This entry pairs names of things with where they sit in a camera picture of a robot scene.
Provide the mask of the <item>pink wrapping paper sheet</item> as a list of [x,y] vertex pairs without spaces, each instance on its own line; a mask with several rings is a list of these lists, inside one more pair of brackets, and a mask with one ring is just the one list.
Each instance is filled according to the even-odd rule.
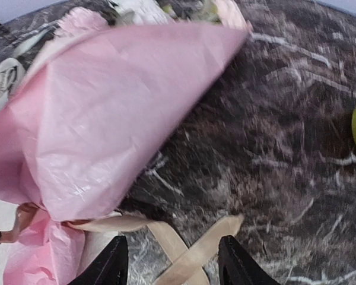
[[109,27],[73,10],[0,111],[0,200],[56,223],[113,216],[249,34],[186,21]]

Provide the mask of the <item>cream printed ribbon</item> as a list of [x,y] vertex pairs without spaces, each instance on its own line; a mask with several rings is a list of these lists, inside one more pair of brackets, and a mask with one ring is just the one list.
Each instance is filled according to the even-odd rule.
[[24,66],[22,57],[42,41],[42,38],[55,30],[56,25],[54,24],[36,33],[15,48],[12,55],[0,63],[0,111],[27,73],[28,67]]

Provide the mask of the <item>tan satin ribbon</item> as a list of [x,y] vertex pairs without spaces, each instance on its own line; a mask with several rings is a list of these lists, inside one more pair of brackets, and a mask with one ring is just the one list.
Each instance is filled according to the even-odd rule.
[[166,222],[137,216],[56,223],[31,203],[16,210],[14,247],[4,270],[4,284],[67,284],[78,274],[84,232],[135,232],[147,228],[171,262],[155,284],[208,284],[203,265],[218,253],[223,236],[235,236],[243,215],[224,216],[191,247]]

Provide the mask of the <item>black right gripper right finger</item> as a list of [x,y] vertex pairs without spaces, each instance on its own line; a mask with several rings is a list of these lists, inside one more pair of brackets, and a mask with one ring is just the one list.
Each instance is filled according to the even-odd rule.
[[223,236],[218,249],[221,285],[279,285],[233,236]]

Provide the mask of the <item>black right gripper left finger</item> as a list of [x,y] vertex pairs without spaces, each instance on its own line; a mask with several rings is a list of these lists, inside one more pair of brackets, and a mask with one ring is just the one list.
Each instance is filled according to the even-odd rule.
[[127,285],[128,243],[114,237],[94,261],[68,285]]

